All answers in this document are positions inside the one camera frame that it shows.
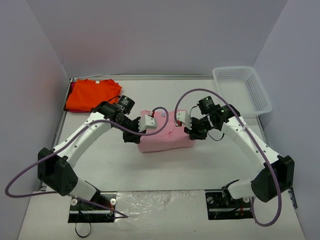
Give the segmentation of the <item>pink t shirt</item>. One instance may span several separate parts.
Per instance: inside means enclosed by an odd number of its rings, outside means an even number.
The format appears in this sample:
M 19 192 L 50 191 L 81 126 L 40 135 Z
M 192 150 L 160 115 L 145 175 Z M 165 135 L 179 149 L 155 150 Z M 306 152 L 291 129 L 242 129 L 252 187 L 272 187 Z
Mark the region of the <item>pink t shirt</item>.
M 192 148 L 196 140 L 190 140 L 184 128 L 174 122 L 174 111 L 168 112 L 168 123 L 165 128 L 151 136 L 141 136 L 137 145 L 141 153 L 160 152 L 177 148 Z

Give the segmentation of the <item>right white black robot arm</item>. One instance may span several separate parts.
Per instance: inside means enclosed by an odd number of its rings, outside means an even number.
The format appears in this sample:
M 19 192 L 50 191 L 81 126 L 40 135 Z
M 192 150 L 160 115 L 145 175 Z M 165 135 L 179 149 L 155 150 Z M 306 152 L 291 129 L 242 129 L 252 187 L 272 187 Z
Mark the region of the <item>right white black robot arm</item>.
M 184 124 L 184 132 L 190 140 L 204 140 L 211 130 L 219 130 L 228 136 L 248 157 L 255 168 L 253 179 L 235 180 L 222 190 L 222 202 L 234 206 L 242 198 L 256 197 L 266 203 L 277 196 L 277 185 L 281 193 L 293 185 L 295 162 L 290 156 L 281 156 L 270 148 L 246 125 L 240 113 L 233 106 L 214 104 L 210 96 L 201 99 L 197 106 L 202 118 L 190 117 L 179 111 L 177 120 Z

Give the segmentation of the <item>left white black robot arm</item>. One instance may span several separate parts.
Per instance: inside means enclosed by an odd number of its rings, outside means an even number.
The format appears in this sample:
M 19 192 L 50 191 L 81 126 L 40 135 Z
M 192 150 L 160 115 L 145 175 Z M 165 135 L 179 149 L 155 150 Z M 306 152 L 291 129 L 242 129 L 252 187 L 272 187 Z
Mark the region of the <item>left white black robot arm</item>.
M 113 127 L 112 123 L 123 132 L 125 142 L 140 142 L 140 136 L 135 135 L 140 119 L 131 120 L 127 116 L 134 105 L 132 99 L 122 95 L 117 103 L 103 101 L 92 108 L 88 119 L 70 137 L 51 150 L 40 150 L 38 179 L 61 196 L 80 198 L 89 209 L 97 208 L 102 199 L 101 191 L 79 178 L 74 167 L 85 151 Z

